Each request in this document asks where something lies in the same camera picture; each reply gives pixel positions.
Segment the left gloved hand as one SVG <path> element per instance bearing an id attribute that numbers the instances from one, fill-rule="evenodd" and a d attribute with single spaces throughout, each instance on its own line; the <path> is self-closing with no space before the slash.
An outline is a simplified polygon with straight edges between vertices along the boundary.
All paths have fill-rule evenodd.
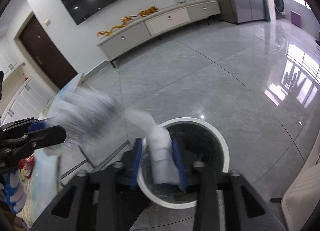
<path id="1" fill-rule="evenodd" d="M 19 213 L 27 200 L 27 194 L 20 179 L 20 170 L 1 175 L 1 201 L 5 202 L 10 210 Z"/>

